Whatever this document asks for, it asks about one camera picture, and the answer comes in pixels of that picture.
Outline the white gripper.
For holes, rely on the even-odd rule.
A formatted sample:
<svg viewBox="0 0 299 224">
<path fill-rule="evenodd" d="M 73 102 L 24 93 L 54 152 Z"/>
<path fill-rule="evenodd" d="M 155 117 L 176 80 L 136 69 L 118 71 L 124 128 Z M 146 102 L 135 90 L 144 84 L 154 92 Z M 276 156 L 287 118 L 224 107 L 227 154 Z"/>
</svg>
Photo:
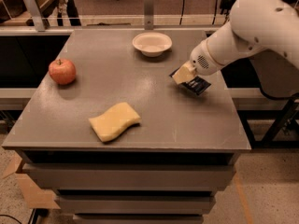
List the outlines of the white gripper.
<svg viewBox="0 0 299 224">
<path fill-rule="evenodd" d="M 172 76 L 177 84 L 189 82 L 196 76 L 210 76 L 220 71 L 223 65 L 218 63 L 210 54 L 207 40 L 203 40 L 191 52 L 190 61 L 183 64 Z"/>
</svg>

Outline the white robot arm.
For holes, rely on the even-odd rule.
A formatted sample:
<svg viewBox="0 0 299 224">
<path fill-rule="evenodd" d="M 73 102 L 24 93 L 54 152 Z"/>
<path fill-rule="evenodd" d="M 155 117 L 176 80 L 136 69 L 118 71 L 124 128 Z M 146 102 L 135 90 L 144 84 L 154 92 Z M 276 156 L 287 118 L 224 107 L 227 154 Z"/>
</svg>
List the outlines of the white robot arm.
<svg viewBox="0 0 299 224">
<path fill-rule="evenodd" d="M 236 0 L 229 21 L 200 42 L 171 78 L 190 82 L 265 49 L 299 68 L 299 14 L 282 0 Z"/>
</svg>

